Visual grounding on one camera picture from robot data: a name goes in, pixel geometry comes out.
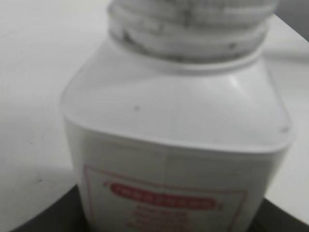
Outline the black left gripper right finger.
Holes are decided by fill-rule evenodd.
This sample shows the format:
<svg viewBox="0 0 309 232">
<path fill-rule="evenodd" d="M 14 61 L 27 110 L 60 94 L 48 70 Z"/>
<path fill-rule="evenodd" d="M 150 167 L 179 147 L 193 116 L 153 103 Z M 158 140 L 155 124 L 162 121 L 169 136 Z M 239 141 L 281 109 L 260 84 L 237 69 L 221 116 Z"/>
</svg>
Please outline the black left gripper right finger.
<svg viewBox="0 0 309 232">
<path fill-rule="evenodd" d="M 309 226 L 289 215 L 267 199 L 251 223 L 252 232 L 309 232 Z"/>
</svg>

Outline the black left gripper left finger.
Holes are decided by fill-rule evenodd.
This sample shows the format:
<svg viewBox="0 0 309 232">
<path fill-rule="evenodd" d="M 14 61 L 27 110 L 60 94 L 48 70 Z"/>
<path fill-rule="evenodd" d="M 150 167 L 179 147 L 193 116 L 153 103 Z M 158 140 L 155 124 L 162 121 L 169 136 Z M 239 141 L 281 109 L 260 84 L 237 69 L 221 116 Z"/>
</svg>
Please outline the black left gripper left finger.
<svg viewBox="0 0 309 232">
<path fill-rule="evenodd" d="M 77 186 L 12 232 L 90 232 Z"/>
</svg>

